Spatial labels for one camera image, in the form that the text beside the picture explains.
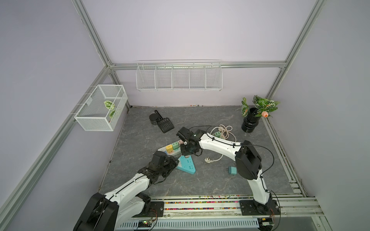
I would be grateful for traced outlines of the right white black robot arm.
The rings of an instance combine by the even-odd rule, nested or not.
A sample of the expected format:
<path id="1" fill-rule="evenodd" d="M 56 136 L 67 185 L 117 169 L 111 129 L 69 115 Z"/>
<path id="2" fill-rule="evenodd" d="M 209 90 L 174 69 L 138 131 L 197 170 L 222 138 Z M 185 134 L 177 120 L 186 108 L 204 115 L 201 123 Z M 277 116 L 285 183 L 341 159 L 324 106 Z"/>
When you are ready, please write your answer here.
<path id="1" fill-rule="evenodd" d="M 251 142 L 227 141 L 203 130 L 192 132 L 185 127 L 182 127 L 176 135 L 184 142 L 180 145 L 183 156 L 211 150 L 233 160 L 236 163 L 237 173 L 249 183 L 255 207 L 265 211 L 270 210 L 272 195 L 263 179 L 262 158 Z"/>

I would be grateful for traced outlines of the white long power strip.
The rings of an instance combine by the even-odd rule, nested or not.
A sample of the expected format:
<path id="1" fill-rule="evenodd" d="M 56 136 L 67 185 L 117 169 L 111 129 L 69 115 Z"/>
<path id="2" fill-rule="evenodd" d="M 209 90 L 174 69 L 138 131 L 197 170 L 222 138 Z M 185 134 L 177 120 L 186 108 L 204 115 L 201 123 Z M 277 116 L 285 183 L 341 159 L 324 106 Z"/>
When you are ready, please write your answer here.
<path id="1" fill-rule="evenodd" d="M 181 155 L 181 148 L 180 145 L 184 142 L 182 140 L 178 140 L 174 143 L 171 143 L 165 147 L 159 149 L 159 151 L 164 152 L 167 155 L 176 156 Z"/>

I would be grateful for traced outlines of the teal triangular power strip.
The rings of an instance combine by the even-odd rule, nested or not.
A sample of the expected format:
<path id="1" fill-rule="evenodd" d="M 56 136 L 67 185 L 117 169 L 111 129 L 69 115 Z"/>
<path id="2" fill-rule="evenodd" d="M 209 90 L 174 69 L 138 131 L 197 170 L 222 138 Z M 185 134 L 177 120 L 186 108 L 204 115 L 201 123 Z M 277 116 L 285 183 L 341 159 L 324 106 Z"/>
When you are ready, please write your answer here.
<path id="1" fill-rule="evenodd" d="M 189 157 L 180 156 L 178 160 L 179 160 L 179 163 L 176 167 L 177 169 L 184 171 L 186 173 L 192 174 L 192 175 L 196 173 L 194 162 L 191 156 Z"/>

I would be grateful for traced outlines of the teal plug adapter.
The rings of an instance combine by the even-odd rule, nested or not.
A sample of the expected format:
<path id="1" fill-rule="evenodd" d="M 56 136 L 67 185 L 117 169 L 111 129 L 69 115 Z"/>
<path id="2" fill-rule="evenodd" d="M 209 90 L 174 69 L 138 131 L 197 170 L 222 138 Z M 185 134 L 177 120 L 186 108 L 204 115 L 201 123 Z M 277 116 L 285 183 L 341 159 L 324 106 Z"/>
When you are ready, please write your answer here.
<path id="1" fill-rule="evenodd" d="M 233 167 L 233 166 L 229 166 L 228 167 L 228 173 L 230 175 L 236 175 L 237 174 L 237 168 L 236 167 Z"/>

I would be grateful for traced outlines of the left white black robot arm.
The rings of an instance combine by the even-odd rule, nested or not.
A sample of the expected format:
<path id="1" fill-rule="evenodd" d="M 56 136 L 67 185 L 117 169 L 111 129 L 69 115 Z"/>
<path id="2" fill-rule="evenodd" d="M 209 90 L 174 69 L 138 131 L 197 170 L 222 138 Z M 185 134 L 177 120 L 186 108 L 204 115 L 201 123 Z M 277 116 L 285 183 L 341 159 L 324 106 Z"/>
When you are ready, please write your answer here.
<path id="1" fill-rule="evenodd" d="M 151 198 L 143 193 L 161 176 L 166 179 L 179 160 L 156 151 L 152 160 L 129 181 L 106 193 L 95 193 L 80 215 L 74 231 L 113 231 L 120 224 L 141 213 L 147 214 Z"/>

